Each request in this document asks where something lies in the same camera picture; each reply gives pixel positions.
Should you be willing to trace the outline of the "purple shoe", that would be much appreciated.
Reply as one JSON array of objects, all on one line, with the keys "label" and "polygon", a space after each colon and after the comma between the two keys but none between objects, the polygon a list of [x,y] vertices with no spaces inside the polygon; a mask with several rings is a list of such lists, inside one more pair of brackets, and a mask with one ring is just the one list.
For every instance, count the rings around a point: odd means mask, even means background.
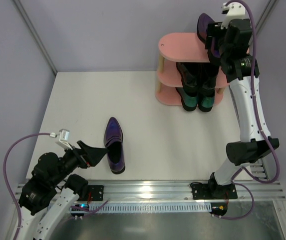
[{"label": "purple shoe", "polygon": [[[208,25],[214,22],[215,21],[206,13],[200,14],[197,22],[197,37],[202,43],[206,44]],[[220,66],[220,54],[217,39],[212,39],[211,47],[207,50],[207,55],[211,64]]]},{"label": "purple shoe", "polygon": [[115,117],[111,117],[107,123],[104,145],[108,149],[107,160],[111,172],[115,175],[122,174],[126,168],[123,151],[123,132]]}]

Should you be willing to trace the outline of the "black glossy shoe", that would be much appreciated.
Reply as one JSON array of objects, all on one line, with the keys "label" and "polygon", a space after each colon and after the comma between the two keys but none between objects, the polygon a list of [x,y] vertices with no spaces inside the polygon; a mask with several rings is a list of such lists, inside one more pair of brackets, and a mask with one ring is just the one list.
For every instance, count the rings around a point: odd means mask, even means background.
[{"label": "black glossy shoe", "polygon": [[183,90],[191,97],[198,94],[200,65],[195,62],[177,62],[176,69],[181,76]]},{"label": "black glossy shoe", "polygon": [[212,97],[215,92],[216,80],[219,73],[219,66],[204,63],[201,66],[201,83],[200,83],[200,93]]}]

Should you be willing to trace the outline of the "green metallic shoe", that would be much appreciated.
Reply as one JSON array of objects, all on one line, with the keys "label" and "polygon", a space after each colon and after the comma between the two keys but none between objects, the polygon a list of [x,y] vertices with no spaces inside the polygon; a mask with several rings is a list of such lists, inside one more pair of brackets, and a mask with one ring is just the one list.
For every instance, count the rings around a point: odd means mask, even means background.
[{"label": "green metallic shoe", "polygon": [[202,112],[210,112],[215,102],[215,93],[199,94],[198,107]]},{"label": "green metallic shoe", "polygon": [[189,96],[182,87],[177,87],[176,92],[181,98],[182,107],[185,111],[192,112],[197,108],[198,96]]}]

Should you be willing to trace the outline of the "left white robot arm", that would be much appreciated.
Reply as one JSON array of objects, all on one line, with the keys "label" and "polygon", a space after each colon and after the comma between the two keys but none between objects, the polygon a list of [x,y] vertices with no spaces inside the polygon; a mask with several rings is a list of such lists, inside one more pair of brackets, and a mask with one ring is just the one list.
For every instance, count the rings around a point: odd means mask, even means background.
[{"label": "left white robot arm", "polygon": [[50,237],[64,213],[77,200],[88,196],[88,181],[73,171],[78,167],[95,167],[108,153],[106,148],[93,148],[80,140],[78,147],[66,140],[56,143],[64,149],[64,155],[58,157],[52,152],[41,155],[31,179],[22,188],[14,240]]}]

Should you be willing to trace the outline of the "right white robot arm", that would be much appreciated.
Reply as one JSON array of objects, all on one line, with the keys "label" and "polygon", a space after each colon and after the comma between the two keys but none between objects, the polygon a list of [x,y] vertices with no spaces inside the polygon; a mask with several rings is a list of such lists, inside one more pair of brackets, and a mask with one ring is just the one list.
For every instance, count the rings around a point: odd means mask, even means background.
[{"label": "right white robot arm", "polygon": [[235,199],[233,179],[250,164],[273,153],[280,145],[266,125],[259,91],[255,53],[249,54],[253,29],[249,19],[233,19],[226,26],[207,26],[205,48],[212,62],[218,56],[226,76],[240,128],[240,141],[226,145],[227,159],[211,174],[206,189],[213,199]]}]

